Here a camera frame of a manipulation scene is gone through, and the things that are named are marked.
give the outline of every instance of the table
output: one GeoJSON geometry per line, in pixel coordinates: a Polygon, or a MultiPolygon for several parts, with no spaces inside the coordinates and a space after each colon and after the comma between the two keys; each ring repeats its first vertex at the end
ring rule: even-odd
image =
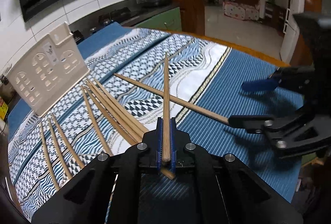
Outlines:
{"type": "MultiPolygon", "coordinates": [[[[164,53],[169,55],[170,94],[229,117],[233,114],[273,114],[285,116],[302,106],[301,95],[284,89],[259,94],[241,92],[243,81],[265,78],[275,66],[238,51],[233,44],[220,45],[204,37],[148,29],[125,29],[113,23],[79,44],[91,72],[104,87],[149,130],[162,116],[163,100],[113,76],[119,73],[154,88],[163,89],[164,53]]],[[[284,65],[261,53],[256,56],[284,65]]],[[[41,146],[39,122],[43,123],[49,156],[59,186],[68,178],[59,162],[49,135],[47,118],[55,114],[62,130],[84,164],[103,148],[92,127],[84,102],[81,81],[70,90],[43,118],[38,118],[24,102],[19,102],[9,117],[9,169],[25,216],[33,213],[56,192],[41,146]]],[[[129,144],[113,129],[95,105],[92,106],[99,127],[115,154],[123,153],[129,144]]],[[[171,103],[170,116],[176,117],[177,128],[190,134],[191,140],[209,153],[222,156],[235,154],[272,186],[286,200],[294,193],[300,169],[300,158],[277,159],[262,135],[247,134],[243,129],[224,126],[196,112],[171,103]]],[[[56,136],[67,166],[74,176],[80,170],[57,129],[56,136]]],[[[184,191],[179,182],[169,184],[172,191],[184,191]]],[[[163,186],[154,186],[153,194],[161,195],[163,186]]],[[[144,193],[149,192],[144,186],[144,193]]]]}

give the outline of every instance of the white refrigerator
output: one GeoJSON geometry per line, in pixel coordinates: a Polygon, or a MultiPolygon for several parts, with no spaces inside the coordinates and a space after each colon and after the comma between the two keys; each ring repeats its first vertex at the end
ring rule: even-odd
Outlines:
{"type": "Polygon", "coordinates": [[[293,14],[302,13],[304,6],[305,0],[291,0],[290,7],[286,10],[286,18],[283,29],[285,36],[280,49],[280,58],[287,64],[289,64],[292,59],[300,33],[299,27],[293,18],[293,14]]]}

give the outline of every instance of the kitchen counter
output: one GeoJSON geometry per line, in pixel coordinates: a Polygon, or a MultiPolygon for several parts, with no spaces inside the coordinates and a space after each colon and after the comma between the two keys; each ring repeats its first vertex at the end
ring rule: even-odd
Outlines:
{"type": "Polygon", "coordinates": [[[125,14],[124,16],[117,16],[116,18],[111,19],[118,22],[122,26],[132,27],[144,20],[176,7],[179,7],[177,3],[172,3],[170,5],[161,7],[144,8],[141,5],[138,5],[136,0],[125,0],[86,15],[85,17],[70,24],[69,28],[72,32],[79,30],[84,38],[88,38],[92,34],[90,31],[92,28],[96,28],[95,32],[97,32],[104,27],[99,23],[99,17],[102,15],[109,15],[111,12],[118,11],[123,8],[128,8],[131,11],[130,15],[125,14]]]}

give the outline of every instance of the tiled floor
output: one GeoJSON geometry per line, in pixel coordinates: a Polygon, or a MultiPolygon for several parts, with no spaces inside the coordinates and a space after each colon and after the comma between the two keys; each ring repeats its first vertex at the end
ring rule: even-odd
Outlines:
{"type": "Polygon", "coordinates": [[[222,7],[205,7],[205,35],[262,52],[280,60],[283,38],[274,28],[227,17],[222,7]]]}

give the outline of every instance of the wooden chopstick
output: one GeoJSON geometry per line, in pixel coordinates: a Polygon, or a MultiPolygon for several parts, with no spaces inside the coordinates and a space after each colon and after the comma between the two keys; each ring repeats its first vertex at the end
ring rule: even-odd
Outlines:
{"type": "Polygon", "coordinates": [[[52,118],[53,121],[55,122],[55,126],[58,129],[60,136],[62,138],[62,140],[64,141],[65,145],[67,146],[67,148],[69,149],[70,153],[72,154],[72,156],[75,158],[76,162],[78,163],[79,167],[81,169],[83,169],[85,167],[85,165],[83,164],[83,162],[80,160],[80,158],[78,157],[77,153],[74,151],[74,149],[72,148],[71,144],[69,143],[69,141],[67,140],[65,134],[63,133],[59,123],[57,122],[55,115],[52,113],[52,118]]]}
{"type": "Polygon", "coordinates": [[[123,112],[124,115],[126,115],[126,117],[133,122],[133,124],[135,124],[142,132],[143,134],[148,132],[149,130],[140,123],[140,121],[138,121],[134,116],[132,116],[131,113],[129,113],[106,89],[105,87],[96,79],[94,79],[95,83],[99,86],[100,89],[102,89],[102,91],[105,93],[105,95],[107,95],[107,97],[110,99],[110,101],[112,101],[115,106],[121,110],[123,112]]]}
{"type": "MultiPolygon", "coordinates": [[[[160,90],[155,89],[155,88],[153,88],[151,86],[148,86],[148,85],[143,84],[143,83],[141,83],[139,81],[136,81],[134,79],[130,79],[128,77],[122,76],[122,75],[117,74],[117,73],[114,73],[114,76],[116,76],[116,77],[118,77],[120,79],[123,79],[123,80],[125,80],[125,81],[127,81],[127,82],[129,82],[129,83],[131,83],[131,84],[133,84],[133,85],[135,85],[137,87],[139,87],[139,88],[142,88],[142,89],[144,89],[144,90],[146,90],[148,92],[151,92],[153,94],[156,94],[158,96],[163,97],[163,91],[160,91],[160,90]]],[[[229,125],[229,120],[228,120],[227,117],[223,117],[223,116],[218,115],[218,114],[216,114],[214,112],[211,112],[211,111],[209,111],[209,110],[207,110],[205,108],[199,107],[199,106],[194,105],[194,104],[191,104],[189,102],[186,102],[186,101],[184,101],[184,100],[182,100],[180,98],[177,98],[177,97],[175,97],[173,95],[170,95],[169,96],[169,99],[170,99],[171,102],[174,102],[174,103],[176,103],[178,105],[181,105],[183,107],[187,107],[187,108],[189,108],[189,109],[191,109],[191,110],[193,110],[195,112],[198,112],[198,113],[200,113],[202,115],[205,115],[205,116],[207,116],[209,118],[212,118],[212,119],[217,120],[219,122],[222,122],[222,123],[224,123],[226,125],[229,125]]]]}
{"type": "Polygon", "coordinates": [[[104,148],[105,152],[108,153],[109,156],[113,156],[113,153],[112,151],[110,150],[104,136],[102,135],[101,131],[100,131],[100,128],[98,126],[98,123],[93,115],[93,112],[92,112],[92,109],[91,109],[91,106],[90,106],[90,103],[88,102],[88,99],[87,99],[87,96],[85,94],[85,87],[84,86],[80,86],[81,89],[82,89],[82,92],[83,92],[83,98],[84,98],[84,101],[85,101],[85,105],[86,105],[86,109],[87,109],[87,112],[91,118],[91,121],[92,121],[92,124],[93,124],[93,127],[94,127],[94,130],[95,132],[97,133],[97,136],[99,137],[99,140],[102,144],[102,147],[104,148]]]}
{"type": "Polygon", "coordinates": [[[170,104],[169,104],[169,64],[168,53],[164,58],[164,89],[163,89],[163,135],[162,135],[162,161],[171,160],[170,150],[170,104]]]}
{"type": "MultiPolygon", "coordinates": [[[[109,115],[109,113],[102,107],[101,104],[104,103],[100,103],[96,100],[96,98],[92,95],[92,93],[88,90],[87,94],[90,96],[90,98],[92,99],[92,101],[96,104],[96,106],[98,107],[98,109],[101,111],[101,113],[105,116],[105,118],[110,122],[110,124],[112,124],[112,126],[119,132],[119,134],[131,145],[135,145],[137,143],[141,142],[141,139],[138,138],[138,141],[135,140],[132,136],[128,135],[126,133],[125,130],[123,130],[121,128],[121,126],[109,115]]],[[[164,174],[167,178],[169,178],[170,180],[173,180],[175,178],[175,175],[173,173],[171,173],[169,170],[167,170],[164,167],[161,167],[160,172],[162,174],[164,174]]]]}
{"type": "Polygon", "coordinates": [[[44,155],[45,155],[47,167],[48,167],[48,170],[49,170],[49,174],[51,175],[52,182],[54,184],[55,189],[58,191],[60,189],[60,186],[59,186],[59,184],[56,180],[56,177],[55,177],[55,174],[54,174],[54,171],[53,171],[53,167],[52,167],[52,163],[51,163],[51,160],[49,158],[42,122],[40,122],[40,136],[41,136],[42,146],[43,146],[44,155]]]}
{"type": "Polygon", "coordinates": [[[122,126],[122,128],[132,136],[132,138],[135,141],[141,142],[141,137],[133,130],[133,127],[137,129],[137,126],[135,126],[132,122],[128,121],[126,117],[121,113],[118,109],[116,110],[114,107],[114,104],[110,102],[110,100],[107,98],[105,94],[103,94],[98,88],[94,88],[88,81],[86,81],[86,84],[89,86],[91,91],[94,93],[94,95],[99,99],[99,101],[102,103],[102,105],[108,110],[110,115],[112,115],[115,120],[122,126]]]}
{"type": "Polygon", "coordinates": [[[59,159],[60,159],[60,162],[61,162],[61,164],[62,164],[62,167],[63,167],[63,169],[64,169],[64,172],[65,172],[65,174],[67,175],[67,177],[68,177],[69,179],[72,179],[72,174],[70,173],[70,171],[69,171],[69,169],[68,169],[68,166],[67,166],[67,164],[66,164],[66,162],[65,162],[65,160],[64,160],[64,158],[63,158],[63,155],[62,155],[62,152],[61,152],[61,150],[60,150],[59,143],[58,143],[58,141],[57,141],[57,139],[56,139],[56,136],[55,136],[54,129],[53,129],[53,127],[52,127],[52,122],[51,122],[51,119],[50,119],[50,118],[48,119],[48,124],[49,124],[49,129],[50,129],[50,131],[51,131],[51,135],[52,135],[53,143],[54,143],[54,146],[55,146],[56,152],[57,152],[57,154],[58,154],[58,157],[59,157],[59,159]]]}
{"type": "Polygon", "coordinates": [[[92,93],[87,90],[87,94],[90,96],[92,101],[98,107],[102,115],[109,121],[109,123],[119,132],[119,134],[132,146],[137,144],[138,142],[135,141],[122,127],[109,115],[108,111],[105,110],[101,103],[92,95],[92,93]]]}

